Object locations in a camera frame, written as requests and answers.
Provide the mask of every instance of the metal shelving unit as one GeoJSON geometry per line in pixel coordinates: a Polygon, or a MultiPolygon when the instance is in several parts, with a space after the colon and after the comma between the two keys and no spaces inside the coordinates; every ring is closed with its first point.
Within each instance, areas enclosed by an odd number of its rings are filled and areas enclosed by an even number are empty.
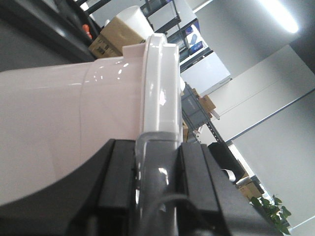
{"type": "Polygon", "coordinates": [[[197,137],[193,131],[206,124],[216,141],[218,143],[225,144],[223,138],[211,122],[207,112],[203,109],[197,99],[197,96],[193,93],[191,87],[187,83],[184,95],[182,96],[182,115],[188,126],[189,133],[193,134],[196,140],[197,137]]]}

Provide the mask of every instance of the cardboard box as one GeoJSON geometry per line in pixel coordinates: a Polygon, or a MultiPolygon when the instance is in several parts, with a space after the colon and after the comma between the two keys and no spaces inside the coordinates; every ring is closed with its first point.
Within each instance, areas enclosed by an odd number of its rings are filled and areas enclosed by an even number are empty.
{"type": "Polygon", "coordinates": [[[212,117],[210,112],[216,108],[208,95],[200,97],[199,102],[202,105],[203,109],[208,113],[209,118],[212,117]]]}
{"type": "Polygon", "coordinates": [[[200,97],[199,94],[198,94],[198,92],[197,92],[197,90],[196,90],[195,88],[192,89],[192,92],[193,92],[193,94],[194,94],[197,98],[200,97]]]}
{"type": "Polygon", "coordinates": [[[186,125],[185,121],[183,121],[183,142],[187,142],[188,138],[188,126],[186,125]]]}
{"type": "Polygon", "coordinates": [[[123,46],[143,42],[144,38],[122,20],[114,17],[90,45],[89,50],[97,58],[119,57],[123,55],[123,46]]]}
{"type": "Polygon", "coordinates": [[[253,182],[250,182],[240,187],[239,190],[243,194],[243,196],[246,197],[248,200],[250,200],[252,197],[260,198],[262,196],[260,191],[258,190],[258,188],[256,188],[253,182]]]}

